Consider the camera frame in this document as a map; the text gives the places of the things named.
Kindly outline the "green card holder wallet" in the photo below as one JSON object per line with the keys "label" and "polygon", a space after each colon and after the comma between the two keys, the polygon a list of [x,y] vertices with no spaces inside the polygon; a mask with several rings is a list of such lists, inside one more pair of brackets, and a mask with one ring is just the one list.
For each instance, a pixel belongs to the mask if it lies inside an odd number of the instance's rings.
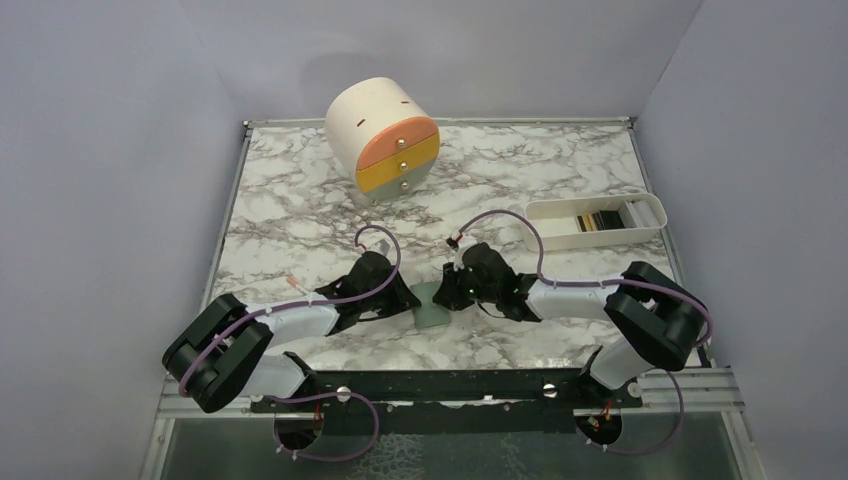
{"label": "green card holder wallet", "polygon": [[411,292],[421,303],[412,308],[414,324],[417,330],[442,327],[451,323],[451,311],[437,305],[433,298],[440,287],[438,281],[412,285]]}

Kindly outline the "white plastic tray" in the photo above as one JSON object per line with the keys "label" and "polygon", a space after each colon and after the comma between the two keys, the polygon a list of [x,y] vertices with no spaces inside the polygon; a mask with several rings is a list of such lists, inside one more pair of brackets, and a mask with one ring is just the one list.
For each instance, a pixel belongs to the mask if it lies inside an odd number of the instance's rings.
{"label": "white plastic tray", "polygon": [[649,193],[533,201],[524,217],[546,252],[644,243],[668,222]]}

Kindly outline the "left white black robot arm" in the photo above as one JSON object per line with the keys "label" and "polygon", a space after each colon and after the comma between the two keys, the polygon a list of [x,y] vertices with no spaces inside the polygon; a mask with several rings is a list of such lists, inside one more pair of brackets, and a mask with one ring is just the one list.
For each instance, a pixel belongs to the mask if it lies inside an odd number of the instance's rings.
{"label": "left white black robot arm", "polygon": [[269,348],[334,335],[420,304],[396,266],[367,251],[348,274],[300,299],[251,306],[232,294],[216,297],[166,348],[162,365],[178,381],[179,394],[206,413],[266,392],[298,411],[314,397],[308,367],[294,354],[269,358]]}

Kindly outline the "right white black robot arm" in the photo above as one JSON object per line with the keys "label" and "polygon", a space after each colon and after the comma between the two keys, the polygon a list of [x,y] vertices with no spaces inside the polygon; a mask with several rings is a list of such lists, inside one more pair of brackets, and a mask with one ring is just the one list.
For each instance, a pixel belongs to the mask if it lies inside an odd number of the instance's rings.
{"label": "right white black robot arm", "polygon": [[576,383],[579,398],[592,407],[642,373],[682,370],[709,325],[704,304],[649,263],[634,261],[621,276],[599,281],[553,281],[515,272],[486,243],[444,264],[433,302],[451,311],[489,303],[517,322],[610,321],[620,339],[597,349]]}

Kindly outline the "small white orange stick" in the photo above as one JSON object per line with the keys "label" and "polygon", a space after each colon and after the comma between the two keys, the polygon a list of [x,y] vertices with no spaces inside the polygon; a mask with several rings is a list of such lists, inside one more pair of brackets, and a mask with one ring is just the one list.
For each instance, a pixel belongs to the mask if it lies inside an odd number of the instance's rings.
{"label": "small white orange stick", "polygon": [[300,285],[300,283],[291,276],[287,277],[286,281],[291,287],[297,289],[300,292],[305,292],[305,289]]}

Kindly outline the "round cream drawer cabinet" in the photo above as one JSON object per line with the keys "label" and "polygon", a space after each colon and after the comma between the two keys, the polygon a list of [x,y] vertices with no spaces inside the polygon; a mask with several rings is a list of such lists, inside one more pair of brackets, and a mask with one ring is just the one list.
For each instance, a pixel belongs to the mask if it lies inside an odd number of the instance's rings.
{"label": "round cream drawer cabinet", "polygon": [[333,154],[373,203],[421,184],[441,145],[436,122],[387,77],[366,79],[341,92],[327,110],[324,129]]}

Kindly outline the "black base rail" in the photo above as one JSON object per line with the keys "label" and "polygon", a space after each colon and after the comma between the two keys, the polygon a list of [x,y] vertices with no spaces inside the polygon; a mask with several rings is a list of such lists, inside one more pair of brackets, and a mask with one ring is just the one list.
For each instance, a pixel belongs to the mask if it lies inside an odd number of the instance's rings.
{"label": "black base rail", "polygon": [[579,410],[639,408],[621,387],[603,393],[579,368],[317,371],[286,405],[265,397],[250,410],[328,435],[573,433]]}

